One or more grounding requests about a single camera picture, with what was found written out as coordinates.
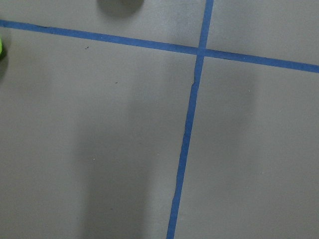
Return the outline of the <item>yellow tennis ball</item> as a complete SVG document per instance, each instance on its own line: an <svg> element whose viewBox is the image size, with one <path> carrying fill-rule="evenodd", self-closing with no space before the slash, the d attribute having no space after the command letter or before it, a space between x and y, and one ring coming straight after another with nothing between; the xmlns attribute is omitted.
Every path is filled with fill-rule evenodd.
<svg viewBox="0 0 319 239"><path fill-rule="evenodd" d="M0 59L4 58L5 56L5 48L3 46L2 39L0 38Z"/></svg>

